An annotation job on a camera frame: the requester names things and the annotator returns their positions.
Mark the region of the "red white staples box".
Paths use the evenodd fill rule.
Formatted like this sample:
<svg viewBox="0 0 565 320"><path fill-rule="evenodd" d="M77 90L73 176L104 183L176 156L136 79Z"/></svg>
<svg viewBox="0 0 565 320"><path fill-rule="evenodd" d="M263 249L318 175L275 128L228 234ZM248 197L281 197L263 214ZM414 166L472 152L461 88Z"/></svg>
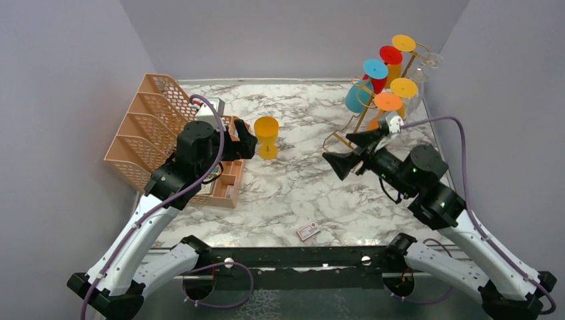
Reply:
<svg viewBox="0 0 565 320"><path fill-rule="evenodd" d="M310 239L319 233L320 233L320 227L316 222L310 222L309 224L300 227L296 231L298 238L302 242L305 242L307 239Z"/></svg>

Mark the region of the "yellow plastic wine glass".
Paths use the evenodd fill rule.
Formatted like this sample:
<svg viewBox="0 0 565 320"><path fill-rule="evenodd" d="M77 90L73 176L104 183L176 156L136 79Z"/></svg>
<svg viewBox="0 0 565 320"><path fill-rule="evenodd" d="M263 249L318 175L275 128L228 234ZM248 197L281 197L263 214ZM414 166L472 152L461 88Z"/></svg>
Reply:
<svg viewBox="0 0 565 320"><path fill-rule="evenodd" d="M279 137L279 122L274 117L260 117L254 123L254 130L259 141L257 151L259 157L264 160L274 159L279 152L276 146Z"/></svg>

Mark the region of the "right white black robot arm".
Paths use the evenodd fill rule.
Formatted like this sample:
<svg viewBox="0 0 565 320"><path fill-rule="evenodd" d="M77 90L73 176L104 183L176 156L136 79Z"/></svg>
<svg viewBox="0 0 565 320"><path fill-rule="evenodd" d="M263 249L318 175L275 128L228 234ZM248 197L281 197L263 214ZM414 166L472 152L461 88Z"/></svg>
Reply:
<svg viewBox="0 0 565 320"><path fill-rule="evenodd" d="M463 263L401 233L388 245L386 266L401 271L406 266L428 273L479 302L493 319L536 319L544 314L541 298L553 289L556 278L521 262L491 235L453 189L441 182L447 164L427 144L414 147L405 159L390 153L380 129L350 133L356 149L348 153L323 153L339 179L354 171L372 171L402 198L423 224L450 239L470 258Z"/></svg>

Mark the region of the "orange plastic wine glass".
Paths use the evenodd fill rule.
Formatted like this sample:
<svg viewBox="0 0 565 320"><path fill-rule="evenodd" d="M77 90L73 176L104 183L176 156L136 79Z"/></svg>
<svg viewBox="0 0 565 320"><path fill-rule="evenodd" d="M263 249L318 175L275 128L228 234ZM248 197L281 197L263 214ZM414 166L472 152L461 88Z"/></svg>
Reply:
<svg viewBox="0 0 565 320"><path fill-rule="evenodd" d="M376 105L378 113L369 121L365 128L366 131L377 129L379 126L378 120L383 118L386 112L398 111L399 115L404 117L404 103L394 93L381 92L374 97L373 103Z"/></svg>

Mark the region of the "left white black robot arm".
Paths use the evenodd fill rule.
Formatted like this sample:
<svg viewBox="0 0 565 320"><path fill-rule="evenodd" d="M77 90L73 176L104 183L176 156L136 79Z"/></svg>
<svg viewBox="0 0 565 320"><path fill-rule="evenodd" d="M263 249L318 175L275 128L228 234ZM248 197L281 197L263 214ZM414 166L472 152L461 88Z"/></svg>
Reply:
<svg viewBox="0 0 565 320"><path fill-rule="evenodd" d="M252 159L257 138L241 119L215 129L205 121L187 123L167 160L150 176L135 212L108 251L86 273L74 273L68 288L106 319L133 319L145 299L177 275L202 273L212 264L211 248L188 236L157 260L142 261L165 227L201 190L222 161Z"/></svg>

